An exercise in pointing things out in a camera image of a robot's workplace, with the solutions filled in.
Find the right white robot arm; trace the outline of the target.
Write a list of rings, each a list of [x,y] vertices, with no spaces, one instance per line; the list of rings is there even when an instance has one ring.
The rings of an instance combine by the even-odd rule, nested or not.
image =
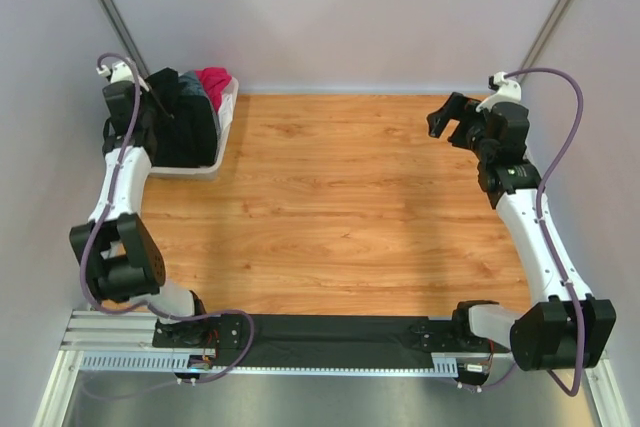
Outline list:
[[[489,339],[508,348],[523,371],[593,368],[611,335],[616,312],[581,279],[557,233],[541,176],[526,158],[529,112],[517,102],[485,108],[454,92],[428,114],[428,133],[442,135],[478,159],[478,183],[506,226],[525,270],[531,308],[523,315],[494,301],[459,303],[452,342],[470,351]]]

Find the black t-shirt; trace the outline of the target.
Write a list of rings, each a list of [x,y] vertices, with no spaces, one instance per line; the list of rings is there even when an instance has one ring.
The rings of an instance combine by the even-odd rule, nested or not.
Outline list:
[[[179,74],[161,69],[145,81],[157,101],[158,150],[154,167],[199,168],[216,161],[219,121],[208,96],[184,96],[180,93]]]

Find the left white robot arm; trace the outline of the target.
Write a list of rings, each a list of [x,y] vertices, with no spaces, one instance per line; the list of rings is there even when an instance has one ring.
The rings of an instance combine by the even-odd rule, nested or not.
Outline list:
[[[80,287],[97,310],[122,315],[147,307],[188,348],[209,339],[211,325],[198,296],[167,277],[164,259],[140,216],[146,180],[156,150],[156,109],[148,90],[131,80],[103,88],[110,117],[105,126],[105,176],[86,223],[69,241],[80,267]]]

